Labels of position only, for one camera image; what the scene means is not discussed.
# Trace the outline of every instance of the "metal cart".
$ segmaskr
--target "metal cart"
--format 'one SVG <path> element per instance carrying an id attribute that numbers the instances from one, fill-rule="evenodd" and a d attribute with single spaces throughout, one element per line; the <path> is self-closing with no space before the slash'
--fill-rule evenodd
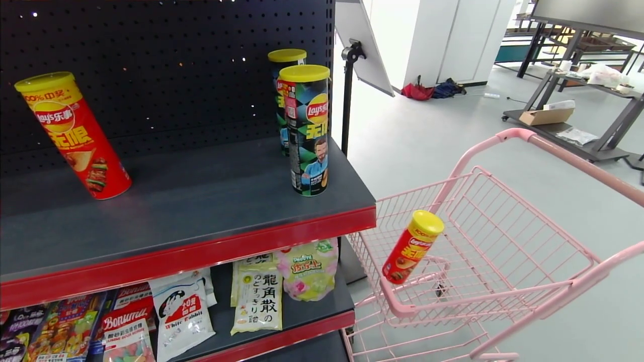
<path id="1" fill-rule="evenodd" d="M 485 169 L 463 173 L 472 156 L 515 137 L 644 207 L 643 192 L 528 129 L 477 144 L 447 180 L 378 201 L 377 227 L 350 235 L 373 290 L 356 303 L 356 324 L 343 334 L 352 361 L 517 360 L 496 346 L 644 253 L 642 241 L 601 261 Z M 406 283 L 393 285 L 381 268 L 418 209 L 441 217 L 445 231 Z M 397 332 L 422 326 L 431 326 L 429 336 L 419 330 L 409 340 Z"/>

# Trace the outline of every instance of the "white wall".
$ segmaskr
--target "white wall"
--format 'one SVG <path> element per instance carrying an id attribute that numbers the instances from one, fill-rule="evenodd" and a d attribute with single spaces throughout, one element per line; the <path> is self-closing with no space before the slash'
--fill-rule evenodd
<path id="1" fill-rule="evenodd" d="M 404 85 L 405 71 L 412 48 L 412 37 L 420 0 L 371 0 L 365 1 L 371 27 L 383 58 L 389 80 L 396 88 Z"/>
<path id="2" fill-rule="evenodd" d="M 403 84 L 415 83 L 419 75 L 423 85 L 436 84 L 457 6 L 458 1 L 421 2 L 416 20 L 410 21 L 415 32 Z"/>
<path id="3" fill-rule="evenodd" d="M 485 82 L 516 0 L 364 0 L 392 86 Z"/>

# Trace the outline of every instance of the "cardboard box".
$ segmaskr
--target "cardboard box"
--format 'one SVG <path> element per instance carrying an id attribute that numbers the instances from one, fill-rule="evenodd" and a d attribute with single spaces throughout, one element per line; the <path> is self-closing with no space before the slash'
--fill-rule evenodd
<path id="1" fill-rule="evenodd" d="M 563 110 L 540 110 L 527 111 L 521 114 L 519 120 L 528 126 L 538 126 L 540 124 L 564 123 L 573 114 L 574 108 Z"/>

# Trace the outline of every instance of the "pegboard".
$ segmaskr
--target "pegboard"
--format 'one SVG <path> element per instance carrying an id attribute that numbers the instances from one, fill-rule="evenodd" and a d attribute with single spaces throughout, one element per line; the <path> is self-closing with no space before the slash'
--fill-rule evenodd
<path id="1" fill-rule="evenodd" d="M 122 158 L 276 136 L 267 54 L 332 67 L 333 0 L 0 1 L 2 175 L 66 165 L 13 83 L 71 71 Z"/>

